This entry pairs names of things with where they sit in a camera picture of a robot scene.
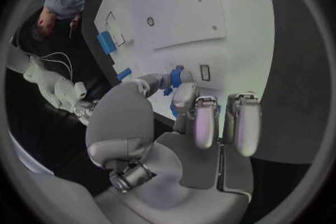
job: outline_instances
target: black background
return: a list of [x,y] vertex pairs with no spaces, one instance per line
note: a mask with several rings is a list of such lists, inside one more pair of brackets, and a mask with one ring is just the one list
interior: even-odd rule
[[[2,8],[6,1],[0,0]],[[333,223],[336,220],[335,186],[336,172],[334,169],[321,193],[297,223]],[[0,213],[2,223],[39,223],[16,194],[3,169],[0,170]]]

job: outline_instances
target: circular hole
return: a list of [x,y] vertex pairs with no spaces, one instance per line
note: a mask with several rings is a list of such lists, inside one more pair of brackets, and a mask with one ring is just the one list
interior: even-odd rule
[[153,26],[154,25],[154,19],[152,17],[147,18],[147,24],[149,26]]

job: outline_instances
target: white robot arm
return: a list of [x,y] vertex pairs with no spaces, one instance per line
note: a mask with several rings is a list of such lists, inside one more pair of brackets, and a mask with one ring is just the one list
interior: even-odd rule
[[7,67],[23,74],[25,80],[37,84],[42,96],[55,108],[76,114],[84,125],[88,125],[95,104],[83,100],[86,97],[83,82],[74,84],[60,74],[45,69],[38,57],[28,56],[13,45]]

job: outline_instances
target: blue clip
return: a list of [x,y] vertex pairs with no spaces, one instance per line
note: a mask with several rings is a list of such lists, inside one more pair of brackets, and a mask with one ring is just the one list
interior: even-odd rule
[[181,85],[180,73],[183,67],[177,67],[170,72],[171,83],[174,88],[178,88]]
[[177,118],[178,117],[178,113],[175,111],[175,109],[173,108],[172,105],[170,105],[170,110],[171,110],[173,116]]
[[171,92],[172,92],[172,88],[171,88],[171,87],[165,89],[165,91],[164,91],[164,96],[168,96],[168,95],[170,95]]
[[117,74],[117,79],[118,80],[122,80],[123,78],[125,78],[126,76],[128,76],[129,74],[132,73],[132,70],[130,70],[129,68],[125,69],[124,71],[122,71],[121,73]]
[[109,34],[109,32],[104,31],[97,35],[97,39],[100,43],[101,48],[105,54],[110,54],[116,50],[116,46]]

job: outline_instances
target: short hair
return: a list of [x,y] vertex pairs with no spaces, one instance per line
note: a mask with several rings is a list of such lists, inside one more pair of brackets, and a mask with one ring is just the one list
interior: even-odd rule
[[39,27],[38,21],[39,21],[39,19],[37,19],[36,22],[32,26],[32,30],[31,30],[32,37],[35,40],[44,41],[46,39],[46,37],[43,33],[43,29],[41,27]]

